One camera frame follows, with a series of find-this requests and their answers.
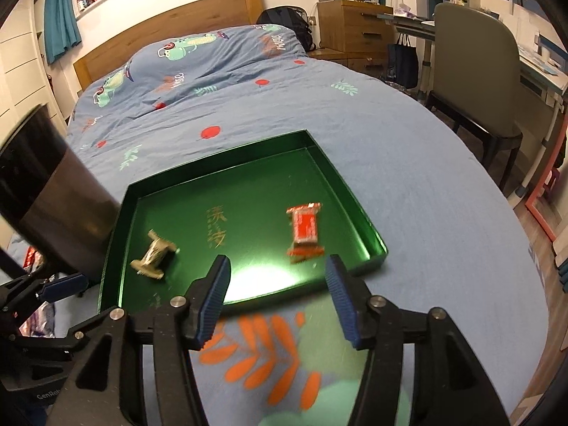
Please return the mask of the gold candy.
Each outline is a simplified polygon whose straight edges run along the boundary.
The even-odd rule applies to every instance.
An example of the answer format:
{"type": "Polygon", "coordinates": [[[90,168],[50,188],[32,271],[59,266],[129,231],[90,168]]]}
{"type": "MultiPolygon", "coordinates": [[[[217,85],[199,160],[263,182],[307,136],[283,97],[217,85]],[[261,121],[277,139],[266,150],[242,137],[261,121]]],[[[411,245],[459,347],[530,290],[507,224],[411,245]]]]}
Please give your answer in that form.
{"type": "Polygon", "coordinates": [[[161,264],[166,257],[175,254],[178,250],[177,245],[163,239],[154,230],[150,229],[147,233],[151,243],[140,260],[132,260],[130,266],[138,275],[145,276],[153,280],[162,280],[165,272],[161,264]]]}

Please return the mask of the small red snack packet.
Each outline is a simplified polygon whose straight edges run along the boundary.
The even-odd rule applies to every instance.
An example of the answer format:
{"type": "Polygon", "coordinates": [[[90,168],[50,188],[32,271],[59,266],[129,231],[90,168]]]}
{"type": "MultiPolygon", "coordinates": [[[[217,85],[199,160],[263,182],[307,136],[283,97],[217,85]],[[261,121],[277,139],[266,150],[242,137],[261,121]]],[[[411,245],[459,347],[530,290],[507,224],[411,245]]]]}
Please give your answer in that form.
{"type": "Polygon", "coordinates": [[[318,214],[322,204],[311,202],[286,210],[292,224],[292,245],[287,255],[292,263],[322,256],[326,250],[319,244],[318,214]]]}

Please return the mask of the blue silver snack packet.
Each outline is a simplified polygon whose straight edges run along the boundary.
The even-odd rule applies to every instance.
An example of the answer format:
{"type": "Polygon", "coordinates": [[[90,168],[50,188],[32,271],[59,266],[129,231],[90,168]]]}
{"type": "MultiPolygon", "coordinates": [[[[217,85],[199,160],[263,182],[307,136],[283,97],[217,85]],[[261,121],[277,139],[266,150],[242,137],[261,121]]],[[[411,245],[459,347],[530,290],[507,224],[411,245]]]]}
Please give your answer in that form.
{"type": "Polygon", "coordinates": [[[45,302],[20,326],[20,334],[25,337],[55,337],[55,305],[45,302]]]}

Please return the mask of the small dark red packet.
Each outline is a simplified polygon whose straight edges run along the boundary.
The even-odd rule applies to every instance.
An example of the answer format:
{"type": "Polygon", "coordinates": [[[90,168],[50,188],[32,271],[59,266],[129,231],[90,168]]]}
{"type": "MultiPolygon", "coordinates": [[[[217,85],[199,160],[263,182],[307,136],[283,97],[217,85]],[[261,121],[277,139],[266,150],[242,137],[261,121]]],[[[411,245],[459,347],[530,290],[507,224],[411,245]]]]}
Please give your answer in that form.
{"type": "Polygon", "coordinates": [[[42,254],[34,247],[29,246],[23,262],[23,269],[31,274],[42,265],[42,254]]]}

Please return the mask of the white wardrobe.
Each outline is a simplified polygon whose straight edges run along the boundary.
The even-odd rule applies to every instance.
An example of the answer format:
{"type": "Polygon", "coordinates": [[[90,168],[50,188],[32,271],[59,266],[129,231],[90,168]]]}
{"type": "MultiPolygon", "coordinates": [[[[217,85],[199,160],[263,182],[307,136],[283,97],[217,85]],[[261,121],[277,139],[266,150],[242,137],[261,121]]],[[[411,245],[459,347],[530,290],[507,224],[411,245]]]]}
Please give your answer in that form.
{"type": "Polygon", "coordinates": [[[35,0],[19,0],[1,26],[1,137],[37,105],[45,105],[61,135],[66,124],[40,55],[35,0]]]}

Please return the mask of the blue patterned bed cover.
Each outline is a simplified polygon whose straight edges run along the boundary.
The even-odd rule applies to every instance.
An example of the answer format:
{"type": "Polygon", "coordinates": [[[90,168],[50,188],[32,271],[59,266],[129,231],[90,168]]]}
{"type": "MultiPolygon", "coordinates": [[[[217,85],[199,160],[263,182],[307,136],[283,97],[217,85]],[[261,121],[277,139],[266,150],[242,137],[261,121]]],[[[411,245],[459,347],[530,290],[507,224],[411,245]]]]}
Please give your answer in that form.
{"type": "Polygon", "coordinates": [[[147,45],[1,146],[46,266],[1,289],[2,423],[506,425],[536,272],[435,115],[241,26],[147,45]]]}

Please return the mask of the teal curtain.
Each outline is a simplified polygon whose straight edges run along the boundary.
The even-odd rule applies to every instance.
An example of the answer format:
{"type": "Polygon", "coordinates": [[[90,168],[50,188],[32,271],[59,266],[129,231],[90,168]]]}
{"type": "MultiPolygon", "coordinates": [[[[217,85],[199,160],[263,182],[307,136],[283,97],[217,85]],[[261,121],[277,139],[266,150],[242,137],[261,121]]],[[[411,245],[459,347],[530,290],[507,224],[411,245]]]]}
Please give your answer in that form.
{"type": "Polygon", "coordinates": [[[43,28],[48,65],[82,42],[71,0],[45,0],[43,28]]]}

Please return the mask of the green shallow tray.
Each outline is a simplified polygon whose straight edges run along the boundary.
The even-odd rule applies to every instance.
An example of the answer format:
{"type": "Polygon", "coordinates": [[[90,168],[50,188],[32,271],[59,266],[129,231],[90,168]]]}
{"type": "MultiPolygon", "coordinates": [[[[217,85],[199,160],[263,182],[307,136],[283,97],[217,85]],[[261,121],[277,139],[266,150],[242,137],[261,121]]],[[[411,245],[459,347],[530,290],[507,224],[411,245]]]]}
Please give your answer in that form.
{"type": "Polygon", "coordinates": [[[323,289],[324,257],[292,263],[291,207],[322,204],[319,244],[355,275],[372,273],[388,249],[319,144],[296,131],[238,146],[132,183],[109,245],[98,305],[141,312],[183,294],[216,256],[231,263],[227,310],[250,310],[323,289]],[[138,275],[152,229],[178,250],[162,280],[138,275]]]}

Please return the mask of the wooden headboard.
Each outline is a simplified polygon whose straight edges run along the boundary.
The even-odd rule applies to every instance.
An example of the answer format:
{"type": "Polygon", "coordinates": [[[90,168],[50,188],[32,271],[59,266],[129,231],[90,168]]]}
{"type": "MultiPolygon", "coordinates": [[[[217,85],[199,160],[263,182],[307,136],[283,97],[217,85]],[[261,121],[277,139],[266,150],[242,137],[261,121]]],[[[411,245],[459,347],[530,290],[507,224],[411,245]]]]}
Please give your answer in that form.
{"type": "Polygon", "coordinates": [[[153,42],[251,25],[263,10],[263,0],[197,0],[159,13],[115,35],[76,61],[73,68],[79,85],[84,91],[153,42]]]}

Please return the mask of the beige padded chair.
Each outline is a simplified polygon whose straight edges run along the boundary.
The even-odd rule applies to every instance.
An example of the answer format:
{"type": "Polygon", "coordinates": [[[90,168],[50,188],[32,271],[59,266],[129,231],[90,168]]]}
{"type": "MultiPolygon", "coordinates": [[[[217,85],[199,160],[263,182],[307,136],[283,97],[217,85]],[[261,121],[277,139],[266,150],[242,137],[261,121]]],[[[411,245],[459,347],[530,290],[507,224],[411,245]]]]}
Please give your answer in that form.
{"type": "Polygon", "coordinates": [[[518,156],[523,133],[515,122],[520,56],[512,33],[486,13],[451,3],[434,12],[433,88],[426,108],[464,128],[482,144],[481,165],[489,168],[499,152],[509,153],[502,190],[518,156]]]}

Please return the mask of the black backpack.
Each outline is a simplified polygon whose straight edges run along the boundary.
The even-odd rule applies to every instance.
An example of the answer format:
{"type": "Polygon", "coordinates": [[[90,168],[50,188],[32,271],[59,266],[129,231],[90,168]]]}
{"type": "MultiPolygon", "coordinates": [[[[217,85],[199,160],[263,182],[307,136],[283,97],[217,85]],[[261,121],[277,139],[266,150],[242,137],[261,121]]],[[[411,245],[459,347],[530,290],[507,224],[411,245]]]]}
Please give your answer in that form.
{"type": "Polygon", "coordinates": [[[281,25],[295,32],[296,38],[306,52],[316,49],[312,30],[308,22],[307,12],[295,6],[279,6],[261,12],[257,18],[258,25],[281,25]]]}

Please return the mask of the dark tote bag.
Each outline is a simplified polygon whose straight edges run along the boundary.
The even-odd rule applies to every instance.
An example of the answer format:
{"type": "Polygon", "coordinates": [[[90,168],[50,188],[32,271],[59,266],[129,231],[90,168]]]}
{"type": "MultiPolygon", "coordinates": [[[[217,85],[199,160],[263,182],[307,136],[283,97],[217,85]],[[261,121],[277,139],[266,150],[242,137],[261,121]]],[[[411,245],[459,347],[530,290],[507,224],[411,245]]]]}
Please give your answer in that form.
{"type": "Polygon", "coordinates": [[[418,76],[416,48],[410,44],[409,35],[399,34],[396,42],[387,45],[386,80],[411,89],[417,87],[418,76]]]}

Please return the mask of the wooden drawer chest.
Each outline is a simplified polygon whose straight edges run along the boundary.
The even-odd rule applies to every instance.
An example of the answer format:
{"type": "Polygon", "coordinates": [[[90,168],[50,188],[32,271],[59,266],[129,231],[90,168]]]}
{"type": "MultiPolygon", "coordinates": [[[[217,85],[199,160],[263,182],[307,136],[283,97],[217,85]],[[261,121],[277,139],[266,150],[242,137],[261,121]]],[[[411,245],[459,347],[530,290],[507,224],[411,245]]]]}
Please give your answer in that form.
{"type": "Polygon", "coordinates": [[[388,45],[395,30],[382,16],[393,16],[384,5],[354,0],[317,4],[319,48],[309,56],[335,62],[359,73],[379,78],[388,62],[388,45]]]}

